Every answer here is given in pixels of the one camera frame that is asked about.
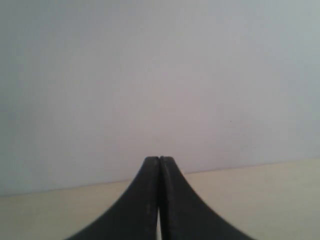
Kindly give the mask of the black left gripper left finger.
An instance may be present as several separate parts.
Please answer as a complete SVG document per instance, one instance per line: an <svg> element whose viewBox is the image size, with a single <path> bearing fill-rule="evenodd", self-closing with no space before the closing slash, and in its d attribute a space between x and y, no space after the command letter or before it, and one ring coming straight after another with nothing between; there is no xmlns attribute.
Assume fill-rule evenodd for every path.
<svg viewBox="0 0 320 240"><path fill-rule="evenodd" d="M70 240L155 240L158 220L160 159L145 158L117 201Z"/></svg>

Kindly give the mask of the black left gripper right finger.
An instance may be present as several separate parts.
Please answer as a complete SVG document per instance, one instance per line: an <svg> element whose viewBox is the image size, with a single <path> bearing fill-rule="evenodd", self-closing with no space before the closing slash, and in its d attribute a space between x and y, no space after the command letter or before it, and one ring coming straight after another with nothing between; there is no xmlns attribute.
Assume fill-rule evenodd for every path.
<svg viewBox="0 0 320 240"><path fill-rule="evenodd" d="M183 176L173 157L159 159L158 209L163 240L251 240L213 211Z"/></svg>

